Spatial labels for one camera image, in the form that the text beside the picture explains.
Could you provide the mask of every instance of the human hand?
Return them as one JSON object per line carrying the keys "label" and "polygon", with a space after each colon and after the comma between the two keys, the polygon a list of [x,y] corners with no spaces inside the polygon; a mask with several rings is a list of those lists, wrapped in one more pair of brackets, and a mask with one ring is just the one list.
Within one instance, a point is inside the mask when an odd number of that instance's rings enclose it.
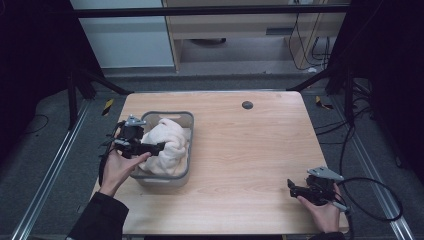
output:
{"label": "human hand", "polygon": [[[334,191],[336,192],[336,198],[340,200],[340,189],[335,183]],[[316,206],[302,196],[298,196],[297,199],[312,214],[318,230],[324,233],[339,231],[340,210],[336,206],[331,203]]]}
{"label": "human hand", "polygon": [[130,176],[135,167],[150,156],[151,153],[144,153],[136,158],[127,159],[119,155],[116,150],[111,151],[106,160],[99,192],[111,197],[115,196],[118,188]]}

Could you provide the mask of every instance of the aluminum rail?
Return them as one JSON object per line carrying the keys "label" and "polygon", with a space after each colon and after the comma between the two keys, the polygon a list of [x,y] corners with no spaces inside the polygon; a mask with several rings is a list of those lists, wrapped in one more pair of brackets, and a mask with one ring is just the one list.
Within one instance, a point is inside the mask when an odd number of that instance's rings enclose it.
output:
{"label": "aluminum rail", "polygon": [[44,203],[46,202],[47,197],[49,196],[49,193],[56,181],[56,178],[60,173],[66,157],[68,156],[72,144],[74,143],[75,138],[81,129],[89,106],[90,101],[83,101],[79,113],[79,120],[77,121],[74,128],[69,130],[66,134],[65,139],[63,140],[55,158],[53,159],[53,162],[50,165],[50,168],[48,169],[43,179],[43,182],[38,188],[37,193],[31,201],[31,204],[27,208],[25,215],[22,217],[21,221],[13,232],[11,238],[12,240],[24,240],[29,237],[32,227],[34,226],[35,221],[37,220],[38,215],[40,214],[41,209],[43,208]]}
{"label": "aluminum rail", "polygon": [[[332,102],[334,103],[335,109],[338,111],[340,117],[343,120],[345,119],[344,113],[343,113],[343,106],[337,97],[331,96],[330,97]],[[379,182],[383,182],[383,178],[378,173],[377,168],[375,167],[373,160],[369,156],[366,147],[362,143],[360,137],[357,133],[353,134],[352,137],[352,144],[353,148],[356,151],[356,154],[358,156],[359,162],[361,163],[362,169],[364,170],[367,177],[375,179]],[[374,190],[374,193],[386,215],[387,218],[393,218],[399,213],[399,208],[397,206],[396,200],[393,198],[393,196],[390,194],[390,192],[387,189],[381,189],[377,187],[375,184],[372,185],[372,188]],[[395,233],[397,239],[399,240],[414,240],[415,237],[409,228],[408,223],[406,222],[405,218],[402,216],[400,219],[396,221],[390,222],[390,225],[393,229],[393,232]]]}

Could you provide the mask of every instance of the gray plastic bin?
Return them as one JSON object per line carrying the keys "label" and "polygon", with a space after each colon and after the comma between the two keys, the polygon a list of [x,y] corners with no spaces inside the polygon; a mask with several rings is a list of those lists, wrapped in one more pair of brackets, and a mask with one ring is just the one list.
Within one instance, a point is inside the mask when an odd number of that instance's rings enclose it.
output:
{"label": "gray plastic bin", "polygon": [[190,137],[187,144],[187,167],[186,169],[177,176],[161,176],[154,175],[150,172],[145,172],[141,168],[137,168],[131,173],[131,177],[136,179],[142,186],[153,186],[153,187],[181,187],[185,185],[190,176],[190,155],[191,147],[193,143],[193,130],[194,130],[194,117],[190,112],[157,112],[151,111],[145,113],[141,120],[146,121],[144,132],[147,133],[158,125],[159,120],[162,118],[168,118],[178,123],[182,128],[189,128],[191,130]]}

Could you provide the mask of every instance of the metal bar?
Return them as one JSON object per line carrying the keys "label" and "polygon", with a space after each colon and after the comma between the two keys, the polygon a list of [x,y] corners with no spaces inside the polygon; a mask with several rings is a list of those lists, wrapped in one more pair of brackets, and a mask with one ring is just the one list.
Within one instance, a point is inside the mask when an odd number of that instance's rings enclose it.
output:
{"label": "metal bar", "polygon": [[65,162],[65,159],[72,147],[72,144],[75,141],[75,138],[81,128],[89,105],[90,101],[84,100],[79,113],[80,117],[76,122],[75,127],[69,130],[66,134],[65,139],[63,140],[58,152],[56,153],[56,156],[53,159],[53,162],[50,165],[50,168],[48,169],[43,181],[41,182],[34,198],[32,199],[30,206],[27,208],[25,215],[13,232],[12,240],[25,240],[28,238],[32,227],[34,226],[34,223],[37,220],[37,217],[40,214],[41,209],[47,200],[47,197],[49,196],[50,190],[53,187],[53,184],[59,175],[60,169],[62,168],[63,163]]}
{"label": "metal bar", "polygon": [[122,8],[122,9],[75,9],[73,11],[48,12],[52,16],[74,16],[78,18],[104,17],[152,17],[188,15],[234,15],[234,14],[281,14],[281,13],[340,13],[363,10],[365,6],[349,4],[311,5],[258,5],[258,6],[206,6],[165,8]]}
{"label": "metal bar", "polygon": [[114,92],[116,92],[118,94],[129,95],[129,94],[133,93],[133,91],[127,91],[127,90],[125,90],[123,88],[120,88],[120,87],[116,86],[115,84],[113,84],[111,82],[108,82],[104,77],[100,77],[100,76],[98,76],[98,75],[96,75],[96,74],[94,74],[94,73],[92,73],[90,71],[87,71],[85,69],[81,69],[80,70],[80,73],[86,75],[87,77],[91,78],[92,80],[94,80],[94,81],[102,84],[103,86],[111,89],[112,91],[114,91]]}
{"label": "metal bar", "polygon": [[73,72],[69,73],[69,76],[66,80],[66,84],[68,85],[68,103],[69,103],[69,126],[68,130],[71,130],[77,119],[78,119],[78,110],[77,110],[77,93],[75,89],[75,81],[74,81]]}
{"label": "metal bar", "polygon": [[[343,107],[340,101],[334,96],[330,96],[330,98],[333,101],[334,107],[335,109],[337,109],[340,117],[345,120],[345,116],[343,114]],[[363,145],[360,137],[356,133],[354,133],[352,137],[352,142],[354,145],[354,149],[357,153],[357,156],[359,158],[359,162],[361,163],[362,169],[365,171],[365,174],[367,175],[367,177],[384,183],[380,174],[377,171],[377,168],[373,164],[371,157],[368,155],[366,147]],[[372,186],[373,186],[374,193],[378,201],[380,202],[380,205],[386,217],[388,218],[395,217],[399,213],[399,208],[397,207],[396,200],[392,197],[392,195],[390,194],[388,190],[386,189],[382,190],[375,184],[373,184]],[[397,221],[391,222],[390,225],[392,226],[393,232],[395,233],[398,239],[401,239],[401,240],[415,239],[404,217],[401,217]]]}
{"label": "metal bar", "polygon": [[310,77],[306,81],[301,82],[300,84],[298,84],[294,87],[287,88],[286,90],[287,91],[300,92],[300,91],[306,89],[307,87],[311,86],[312,84],[318,82],[319,80],[329,77],[333,72],[335,72],[335,70],[337,70],[336,65],[338,65],[338,64],[333,64],[331,66],[328,66],[326,69],[324,69],[321,72],[313,75],[312,77]]}

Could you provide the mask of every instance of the gray carpet floor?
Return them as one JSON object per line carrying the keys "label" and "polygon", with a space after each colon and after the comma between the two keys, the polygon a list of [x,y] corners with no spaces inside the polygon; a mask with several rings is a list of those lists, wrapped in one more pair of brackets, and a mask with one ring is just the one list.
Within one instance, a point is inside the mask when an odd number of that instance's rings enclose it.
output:
{"label": "gray carpet floor", "polygon": [[[192,59],[190,56],[184,57],[185,63]],[[262,60],[272,64],[275,59]],[[261,69],[254,73],[224,72],[221,74],[215,71],[212,74],[213,66],[206,64],[203,65],[201,72],[212,67],[211,74],[115,77],[109,78],[109,80],[125,89],[138,92],[239,91],[283,90],[293,87],[311,76],[305,72],[267,71],[266,69],[269,69],[270,66],[272,65],[266,65],[263,68],[264,71]],[[88,102],[87,117],[32,228],[31,238],[33,239],[63,239],[63,236],[69,232],[79,217],[80,207],[88,202],[91,195],[97,178],[98,155],[102,154],[104,150],[99,148],[99,144],[106,139],[105,135],[114,127],[125,102],[125,96],[115,94],[98,84],[94,84],[94,86],[98,94],[94,100]],[[324,86],[325,80],[322,80],[302,93],[317,133],[329,129],[320,128],[322,126],[343,121],[336,109],[329,110],[315,104],[316,95],[322,97],[323,103],[333,105],[336,105],[342,98],[342,95],[326,96],[322,91]],[[82,100],[81,96],[78,98],[79,106],[85,104],[86,101]],[[114,104],[109,114],[102,116],[105,103],[111,98],[114,99]],[[367,103],[358,102],[357,105],[358,109],[355,111],[366,107]],[[9,235],[17,227],[67,134],[69,115],[66,91],[42,100],[37,106],[37,114],[28,126],[28,134],[21,136],[20,144],[15,146],[9,156],[9,164],[0,170],[0,239],[9,239]],[[424,187],[413,171],[396,166],[394,153],[379,125],[370,116],[372,113],[364,113],[356,118],[355,133],[366,146],[367,154],[375,164],[384,183],[389,185],[401,199],[404,205],[403,216],[414,239],[424,239],[424,229],[422,228],[424,211],[421,208],[421,204],[424,202]],[[327,165],[335,171],[339,169],[342,150],[340,143],[346,134],[347,129],[342,127],[329,134],[318,136]],[[342,165],[343,175],[346,178],[366,176],[366,168],[360,161],[360,156],[352,140],[346,146]],[[361,206],[384,217],[381,203],[370,184],[352,183],[349,184],[348,189]],[[375,220],[354,205],[352,205],[352,209],[355,239],[401,239],[395,235],[392,224]],[[287,239],[293,240],[305,238],[306,236],[287,237]]]}

